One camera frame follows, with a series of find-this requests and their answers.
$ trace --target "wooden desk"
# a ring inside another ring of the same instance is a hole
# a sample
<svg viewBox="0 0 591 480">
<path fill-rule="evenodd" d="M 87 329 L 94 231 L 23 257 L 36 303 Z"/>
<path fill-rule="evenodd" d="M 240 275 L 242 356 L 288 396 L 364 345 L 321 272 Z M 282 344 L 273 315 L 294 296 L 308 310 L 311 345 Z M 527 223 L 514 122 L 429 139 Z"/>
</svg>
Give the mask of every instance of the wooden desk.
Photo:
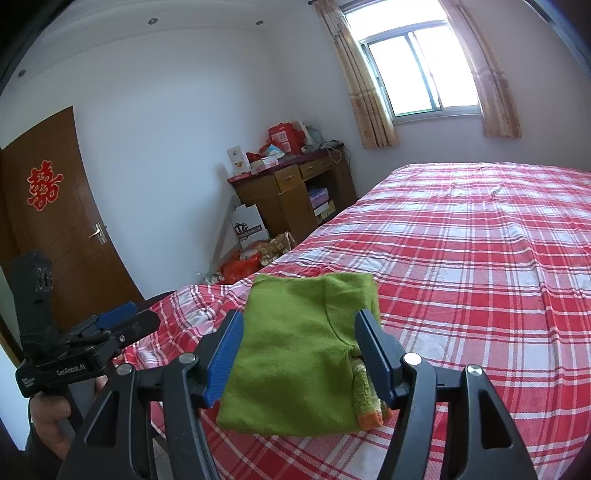
<svg viewBox="0 0 591 480">
<path fill-rule="evenodd" d="M 327 188 L 336 213 L 358 199 L 343 149 L 344 145 L 330 150 L 330 155 L 322 149 L 290 158 L 232 185 L 242 203 L 257 206 L 271 236 L 291 232 L 300 243 L 319 226 L 308 189 Z"/>
</svg>

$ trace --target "window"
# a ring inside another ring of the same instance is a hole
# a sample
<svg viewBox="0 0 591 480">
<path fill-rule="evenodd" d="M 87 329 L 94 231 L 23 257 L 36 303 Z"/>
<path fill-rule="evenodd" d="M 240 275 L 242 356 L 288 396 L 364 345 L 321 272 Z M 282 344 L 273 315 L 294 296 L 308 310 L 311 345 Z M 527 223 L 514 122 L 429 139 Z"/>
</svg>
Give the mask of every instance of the window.
<svg viewBox="0 0 591 480">
<path fill-rule="evenodd" d="M 438 0 L 382 0 L 345 14 L 393 118 L 480 113 L 472 72 Z"/>
</svg>

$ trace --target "red and white plaid fabric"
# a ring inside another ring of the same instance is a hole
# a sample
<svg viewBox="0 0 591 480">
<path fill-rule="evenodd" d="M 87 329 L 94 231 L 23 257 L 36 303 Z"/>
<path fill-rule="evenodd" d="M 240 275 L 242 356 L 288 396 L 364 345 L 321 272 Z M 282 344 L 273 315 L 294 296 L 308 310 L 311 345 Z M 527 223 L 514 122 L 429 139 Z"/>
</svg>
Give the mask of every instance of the red and white plaid fabric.
<svg viewBox="0 0 591 480">
<path fill-rule="evenodd" d="M 591 174 L 507 163 L 406 166 L 263 270 L 342 271 L 374 275 L 384 329 L 407 351 L 433 365 L 484 366 L 539 477 L 559 478 L 591 432 Z M 180 290 L 154 307 L 159 331 L 128 348 L 126 361 L 154 367 L 192 351 L 228 310 L 244 308 L 251 285 Z M 429 480 L 439 478 L 446 411 L 437 408 Z M 216 413 L 203 412 L 203 423 L 227 479 L 374 479 L 394 425 L 263 437 L 221 431 Z"/>
</svg>

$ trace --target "metal screw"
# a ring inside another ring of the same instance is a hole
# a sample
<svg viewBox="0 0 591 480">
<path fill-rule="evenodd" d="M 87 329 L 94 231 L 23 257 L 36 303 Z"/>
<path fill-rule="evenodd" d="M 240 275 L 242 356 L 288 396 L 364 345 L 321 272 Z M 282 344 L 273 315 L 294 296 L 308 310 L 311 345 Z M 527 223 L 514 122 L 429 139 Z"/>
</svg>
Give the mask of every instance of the metal screw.
<svg viewBox="0 0 591 480">
<path fill-rule="evenodd" d="M 482 375 L 482 367 L 480 367 L 479 365 L 468 365 L 466 367 L 466 370 L 470 375 L 473 375 L 474 377 L 479 377 Z"/>
<path fill-rule="evenodd" d="M 418 365 L 423 359 L 418 353 L 410 352 L 402 357 L 402 359 L 409 365 Z"/>
<path fill-rule="evenodd" d="M 130 364 L 123 364 L 117 367 L 117 374 L 121 375 L 122 377 L 124 375 L 129 375 L 132 371 L 132 367 Z"/>
<path fill-rule="evenodd" d="M 184 365 L 187 364 L 192 364 L 197 357 L 195 357 L 195 355 L 193 355 L 192 353 L 183 353 L 181 356 L 179 356 L 178 361 L 181 362 Z"/>
</svg>

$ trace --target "door handle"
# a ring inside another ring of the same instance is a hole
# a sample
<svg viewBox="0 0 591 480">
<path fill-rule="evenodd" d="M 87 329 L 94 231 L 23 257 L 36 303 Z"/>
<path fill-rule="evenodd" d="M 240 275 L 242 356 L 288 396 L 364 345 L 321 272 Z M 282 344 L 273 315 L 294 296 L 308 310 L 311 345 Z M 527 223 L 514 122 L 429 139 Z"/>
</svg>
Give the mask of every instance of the door handle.
<svg viewBox="0 0 591 480">
<path fill-rule="evenodd" d="M 96 236 L 99 238 L 99 242 L 101 245 L 107 243 L 107 237 L 105 236 L 105 233 L 103 232 L 103 229 L 99 223 L 95 224 L 95 233 L 88 237 L 88 240 L 92 240 Z"/>
</svg>

